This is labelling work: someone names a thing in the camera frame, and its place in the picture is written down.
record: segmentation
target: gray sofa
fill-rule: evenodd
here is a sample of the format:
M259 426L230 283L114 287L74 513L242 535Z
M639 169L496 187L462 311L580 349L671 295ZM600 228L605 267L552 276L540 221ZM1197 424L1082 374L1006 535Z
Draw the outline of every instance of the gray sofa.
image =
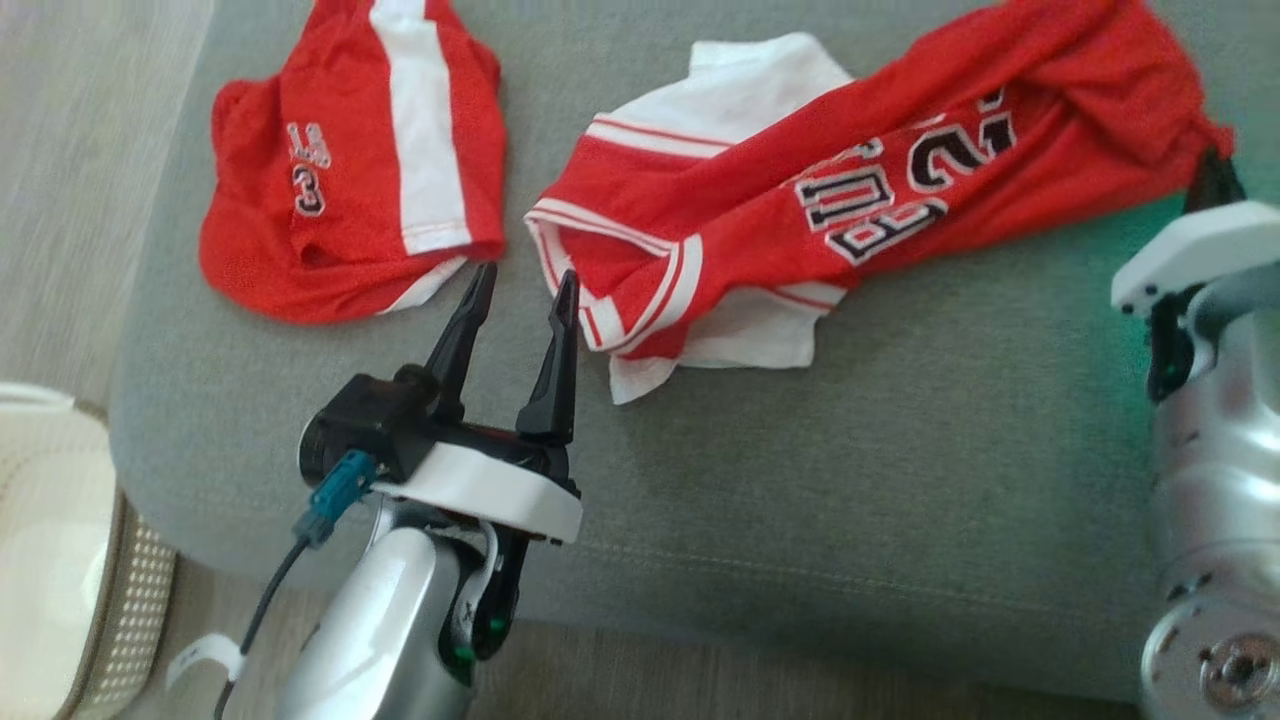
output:
M594 111L682 77L699 38L803 29L865 76L977 4L456 0L503 61L511 135L502 311L476 347L468 416L509 424L527 398L549 297L520 217ZM1238 128L1245 183L1276 200L1276 5L1157 9L1198 59L1215 115ZM307 10L219 1L111 400L115 460L142 515L187 556L260 578L306 502L303 423L353 373L421 361L470 275L425 307L325 328L253 316L202 282L212 96L274 73ZM1155 600L1149 409L1143 331L1107 299L1112 272L1178 208L876 279L819 324L808 370L681 370L614 407L605 359L581 357L582 536L532 551L521 615L1133 700ZM369 520L353 512L293 579L337 587Z

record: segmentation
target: jersey number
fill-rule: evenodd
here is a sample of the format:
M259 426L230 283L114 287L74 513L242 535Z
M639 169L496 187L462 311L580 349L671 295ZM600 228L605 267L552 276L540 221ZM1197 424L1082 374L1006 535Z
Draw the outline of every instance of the jersey number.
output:
M906 179L918 193L933 195L955 184L955 173L972 174L1018 143L1012 117L1000 111L1004 91L978 102L984 114L977 142L957 126L934 128L911 145ZM872 160L884 151L879 138L858 145L842 158ZM861 265L886 247L915 236L946 217L937 197L895 205L893 187L881 165L865 165L796 182L796 196L813 231L827 231L827 247L851 265Z
M316 177L315 170L307 165L294 165L293 187L297 190L293 206L300 215L315 218L324 213L324 196L320 195L320 178Z

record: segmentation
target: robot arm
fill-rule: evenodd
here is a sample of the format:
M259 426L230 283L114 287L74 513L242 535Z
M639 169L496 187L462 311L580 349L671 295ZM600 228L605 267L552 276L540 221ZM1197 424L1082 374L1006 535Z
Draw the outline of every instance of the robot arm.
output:
M376 462L369 548L294 665L280 720L466 715L472 669L515 618L530 542L571 543L582 519L568 475L577 370L577 278L550 313L529 404L504 430L463 421L461 389L497 268L483 265L426 366L356 375L303 433L314 487L351 451ZM461 539L484 537L484 552Z
M1151 328L1161 616L1144 710L1280 716L1280 211L1206 158L1111 300Z

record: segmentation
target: clothing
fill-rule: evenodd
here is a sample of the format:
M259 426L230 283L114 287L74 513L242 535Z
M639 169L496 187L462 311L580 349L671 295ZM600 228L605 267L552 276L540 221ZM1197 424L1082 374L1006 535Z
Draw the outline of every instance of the clothing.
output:
M420 305L503 251L499 65L447 0L317 0L280 73L214 101L200 264L293 323Z
M764 42L701 41L692 46L686 79L596 115L588 132L655 151L677 145L716 156L847 82L844 68L806 33ZM663 135L632 129L645 127L660 127ZM700 145L691 138L700 138ZM526 220L535 233L541 222L593 225L593 218L575 209L562 214L554 200L539 202ZM563 269L548 268L548 282L558 282ZM612 356L613 393L639 397L662 384L677 364L808 366L813 363L814 323L844 295L842 287L823 283L731 288L716 307L691 323L678 356Z
M854 288L1179 191L1231 151L1203 100L1138 0L1005 3L728 146L714 115L599 115L527 220L548 283L582 281L589 347L669 374L735 288ZM612 379L626 402L666 377Z

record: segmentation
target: wooden floor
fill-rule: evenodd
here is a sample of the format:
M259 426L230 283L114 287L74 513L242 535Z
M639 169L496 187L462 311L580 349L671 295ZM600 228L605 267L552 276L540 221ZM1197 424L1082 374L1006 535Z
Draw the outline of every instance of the wooden floor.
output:
M0 0L0 378L108 401L133 268L212 1ZM182 564L160 662L209 630L239 635L260 591ZM228 719L271 716L326 600L282 594ZM197 667L169 694L154 680L125 717L207 717L221 683L216 667ZM1125 706L530 624L486 667L471 715L1134 716Z

